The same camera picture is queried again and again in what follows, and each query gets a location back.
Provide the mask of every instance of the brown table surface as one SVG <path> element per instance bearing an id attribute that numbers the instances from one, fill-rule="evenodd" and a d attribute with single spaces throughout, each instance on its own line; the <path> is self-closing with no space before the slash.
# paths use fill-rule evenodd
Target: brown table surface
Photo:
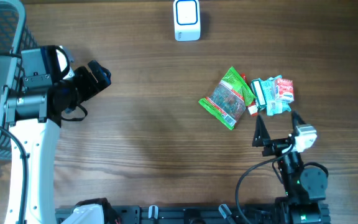
<path id="1" fill-rule="evenodd" d="M 107 197 L 113 205 L 234 204 L 240 175 L 264 161 L 251 147 L 255 118 L 233 131 L 199 104 L 233 66 L 249 80 L 282 74 L 293 110 L 318 130 L 303 160 L 330 171 L 333 223 L 358 223 L 358 1 L 208 1 L 201 40 L 177 42 L 171 2 L 28 5 L 41 45 L 67 46 L 73 67 L 96 59 L 112 85 L 83 103 L 88 117 L 63 122 L 55 156 L 55 205 Z M 267 117 L 272 138 L 290 113 Z M 0 161 L 0 223 L 10 163 Z M 270 166 L 245 179 L 241 202 L 285 192 Z"/>

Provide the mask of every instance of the wood grain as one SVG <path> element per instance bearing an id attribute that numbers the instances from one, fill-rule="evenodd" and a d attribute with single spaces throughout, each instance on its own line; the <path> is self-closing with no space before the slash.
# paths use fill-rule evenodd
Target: wood grain
<path id="1" fill-rule="evenodd" d="M 333 223 L 358 223 L 358 1 L 201 2 L 202 36 L 176 42 L 170 2 L 27 5 L 39 44 L 67 46 L 73 67 L 96 59 L 112 85 L 63 122 L 55 205 L 107 197 L 113 205 L 234 203 L 239 176 L 266 158 L 251 147 L 255 118 L 230 131 L 199 104 L 230 66 L 249 80 L 282 74 L 293 110 L 318 130 L 304 161 L 330 171 Z M 290 114 L 264 120 L 272 138 Z M 0 223 L 10 164 L 0 162 Z M 270 166 L 247 177 L 241 202 L 284 195 Z"/>

